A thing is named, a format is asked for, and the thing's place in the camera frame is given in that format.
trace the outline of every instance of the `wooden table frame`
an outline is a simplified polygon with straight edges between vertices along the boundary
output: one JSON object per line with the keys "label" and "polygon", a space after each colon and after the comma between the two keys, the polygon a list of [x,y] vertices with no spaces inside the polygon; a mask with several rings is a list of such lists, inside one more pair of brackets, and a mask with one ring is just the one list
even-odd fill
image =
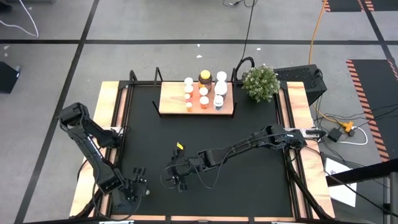
{"label": "wooden table frame", "polygon": [[[103,82],[99,92],[98,102],[96,105],[93,120],[101,127],[121,127],[125,123],[124,114],[126,114],[124,106],[126,98],[131,97],[127,88],[123,88],[118,94],[119,86],[123,83],[119,82]],[[286,105],[285,100],[280,100],[280,107],[282,108],[282,116],[285,127],[291,127],[289,122],[289,110],[296,128],[311,128],[313,120],[308,106],[307,96],[305,94],[304,85],[301,82],[288,82],[287,90],[280,90],[279,98],[285,99],[285,94],[288,94],[290,100],[290,107]],[[312,149],[318,150],[318,144],[315,141],[307,141],[307,144]],[[101,149],[101,152],[107,154],[111,162],[115,161],[116,149]],[[303,149],[300,152],[302,159],[302,167],[305,174],[305,181],[307,188],[319,203],[319,205],[329,214],[334,217],[333,206],[329,195],[328,186],[326,183],[325,173],[323,171],[322,159],[319,154]],[[294,162],[294,168],[297,170],[297,163]],[[80,172],[80,178],[77,183],[75,196],[73,199],[70,216],[79,213],[84,206],[91,200],[91,191],[94,184],[93,169],[89,163],[86,163]],[[296,186],[296,193],[298,198],[298,210],[301,218],[307,218],[305,203],[300,189]],[[102,198],[99,210],[102,214],[106,214],[109,207],[109,195]],[[317,218],[315,212],[312,211],[313,217]],[[125,215],[112,215],[111,218],[121,219]],[[226,222],[248,222],[249,217],[186,217],[186,216],[171,216],[171,221],[226,221]],[[152,221],[166,221],[165,215],[133,215],[129,220],[152,220]],[[295,217],[254,217],[255,222],[292,222]]]}

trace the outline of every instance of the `wooden shelf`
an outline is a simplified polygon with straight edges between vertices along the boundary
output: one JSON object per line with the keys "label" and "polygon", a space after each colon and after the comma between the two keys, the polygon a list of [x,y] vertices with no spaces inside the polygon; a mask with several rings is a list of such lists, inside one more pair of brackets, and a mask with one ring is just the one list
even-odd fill
{"label": "wooden shelf", "polygon": [[162,91],[160,92],[159,112],[161,114],[218,114],[231,115],[233,113],[232,83],[227,83],[228,91],[224,100],[223,109],[220,111],[213,109],[214,85],[207,97],[209,105],[207,109],[200,108],[200,94],[198,83],[193,83],[192,111],[188,112],[184,99],[184,82],[162,82]]}

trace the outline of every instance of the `green plant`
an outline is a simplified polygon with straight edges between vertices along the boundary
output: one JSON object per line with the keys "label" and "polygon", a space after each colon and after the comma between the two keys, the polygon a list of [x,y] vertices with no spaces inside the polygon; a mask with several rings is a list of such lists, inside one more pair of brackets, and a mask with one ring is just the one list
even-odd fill
{"label": "green plant", "polygon": [[265,64],[260,67],[251,68],[243,75],[243,89],[247,90],[249,96],[257,102],[267,100],[271,102],[274,93],[278,93],[280,81],[272,67]]}

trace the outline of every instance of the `yellow plug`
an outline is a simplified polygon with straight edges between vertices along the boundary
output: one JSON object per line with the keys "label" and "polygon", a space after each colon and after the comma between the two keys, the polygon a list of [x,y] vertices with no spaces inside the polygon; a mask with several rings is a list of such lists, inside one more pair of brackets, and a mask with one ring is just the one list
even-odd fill
{"label": "yellow plug", "polygon": [[351,131],[351,129],[353,128],[354,123],[352,121],[348,122],[348,123],[344,123],[341,122],[340,125],[342,125],[342,127],[344,128],[344,130],[349,133]]}

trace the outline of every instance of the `black speaker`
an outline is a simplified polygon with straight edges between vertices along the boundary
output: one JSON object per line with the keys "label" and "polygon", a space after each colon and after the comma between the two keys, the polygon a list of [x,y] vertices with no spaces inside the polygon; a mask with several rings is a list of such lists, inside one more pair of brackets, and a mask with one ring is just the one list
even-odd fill
{"label": "black speaker", "polygon": [[0,62],[0,93],[10,94],[17,83],[19,72],[5,62]]}
{"label": "black speaker", "polygon": [[323,75],[316,65],[304,65],[289,68],[274,69],[278,73],[278,80],[287,82],[303,82],[307,94],[308,105],[312,105],[325,91],[327,91]]}

